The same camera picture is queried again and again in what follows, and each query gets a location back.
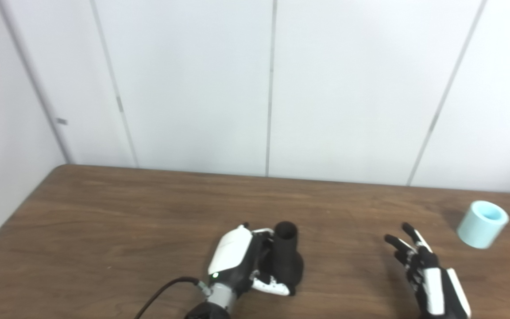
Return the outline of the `left white-black robot hand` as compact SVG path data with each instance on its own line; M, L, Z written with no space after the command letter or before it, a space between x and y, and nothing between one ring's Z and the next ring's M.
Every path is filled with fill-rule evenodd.
M278 241L275 230L250 230L248 223L227 232L219 241L207 269L207 298L236 300L255 289L278 296L294 296L292 284L283 283L272 270L264 270L263 257Z

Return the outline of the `right white-black robot hand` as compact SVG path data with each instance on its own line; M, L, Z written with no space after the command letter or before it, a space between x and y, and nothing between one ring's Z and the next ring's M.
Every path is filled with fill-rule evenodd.
M413 289L421 319L470 319L472 311L455 270L441 266L421 233L411 224L402 230L413 244L386 234L384 241L395 248L394 257L402 264L406 280Z

